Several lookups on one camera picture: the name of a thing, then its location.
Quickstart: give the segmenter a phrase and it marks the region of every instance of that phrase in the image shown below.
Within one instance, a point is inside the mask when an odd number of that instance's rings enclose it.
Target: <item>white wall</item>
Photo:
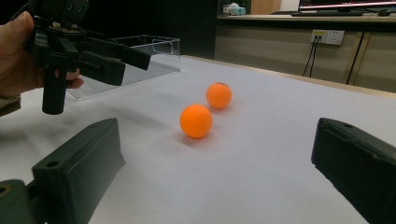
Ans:
[[[297,11],[299,0],[281,0],[280,11]]]

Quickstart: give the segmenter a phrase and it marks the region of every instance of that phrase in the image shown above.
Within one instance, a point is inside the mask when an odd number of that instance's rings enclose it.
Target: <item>monitor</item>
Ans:
[[[300,0],[299,11],[337,10],[350,11],[379,7],[396,7],[396,0]]]

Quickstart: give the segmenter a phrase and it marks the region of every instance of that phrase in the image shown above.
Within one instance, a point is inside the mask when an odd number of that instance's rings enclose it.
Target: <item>black cable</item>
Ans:
[[[306,63],[306,66],[305,66],[305,69],[304,69],[304,72],[303,72],[303,77],[305,76],[306,68],[308,67],[309,62],[311,61],[312,50],[314,49],[315,41],[317,41],[317,39],[319,39],[319,37],[315,35],[314,41],[312,42],[311,52],[309,53],[308,62]]]
[[[26,3],[23,7],[21,7],[12,17],[10,21],[15,20],[23,11],[26,11],[29,7],[29,3]]]
[[[309,77],[312,77],[312,68],[314,67],[314,61],[315,61],[315,54],[317,53],[317,46],[318,46],[318,42],[320,40],[321,36],[318,37],[318,40],[315,43],[315,47],[314,47],[314,57],[312,58],[312,63],[311,63],[311,70],[309,71]]]

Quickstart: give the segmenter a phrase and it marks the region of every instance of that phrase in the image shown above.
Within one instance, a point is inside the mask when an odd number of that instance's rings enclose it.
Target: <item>power outlet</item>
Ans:
[[[314,30],[311,35],[311,43],[318,42],[324,44],[326,41],[327,30]]]
[[[325,44],[341,45],[344,31],[327,31]]]

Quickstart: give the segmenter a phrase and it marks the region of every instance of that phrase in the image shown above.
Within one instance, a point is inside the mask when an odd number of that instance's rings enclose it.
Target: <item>clear plastic box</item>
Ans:
[[[179,39],[155,36],[135,35],[115,38],[119,43],[130,48],[149,53],[151,59],[148,70],[126,64],[121,86],[111,86],[94,79],[84,77],[84,85],[79,89],[68,89],[67,92],[75,100],[84,100],[98,93],[114,90],[138,81],[180,71]]]

